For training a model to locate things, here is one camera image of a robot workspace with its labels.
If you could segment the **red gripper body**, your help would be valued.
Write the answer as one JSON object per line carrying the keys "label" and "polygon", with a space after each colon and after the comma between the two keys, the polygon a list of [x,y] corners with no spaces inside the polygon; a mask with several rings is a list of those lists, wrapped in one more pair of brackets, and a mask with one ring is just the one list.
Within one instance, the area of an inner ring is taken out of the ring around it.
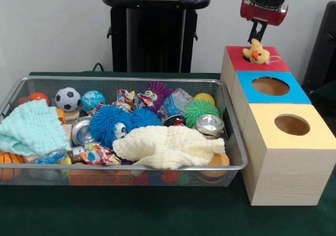
{"label": "red gripper body", "polygon": [[288,3],[283,3],[279,7],[262,7],[253,0],[242,0],[240,16],[247,20],[256,19],[269,25],[279,26],[285,19],[287,11]]}

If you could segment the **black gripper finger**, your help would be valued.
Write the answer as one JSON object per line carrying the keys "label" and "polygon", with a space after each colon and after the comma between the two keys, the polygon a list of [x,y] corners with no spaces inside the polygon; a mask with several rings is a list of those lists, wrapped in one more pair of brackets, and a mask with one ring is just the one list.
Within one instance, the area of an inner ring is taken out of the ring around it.
{"label": "black gripper finger", "polygon": [[253,26],[250,31],[250,35],[248,38],[248,42],[251,43],[252,39],[258,39],[258,31],[257,31],[257,26],[259,22],[257,20],[253,20]]}
{"label": "black gripper finger", "polygon": [[267,22],[260,22],[260,25],[261,25],[261,29],[258,32],[258,40],[261,42],[261,40],[263,38],[263,35],[265,33],[265,30],[267,28],[268,23]]}

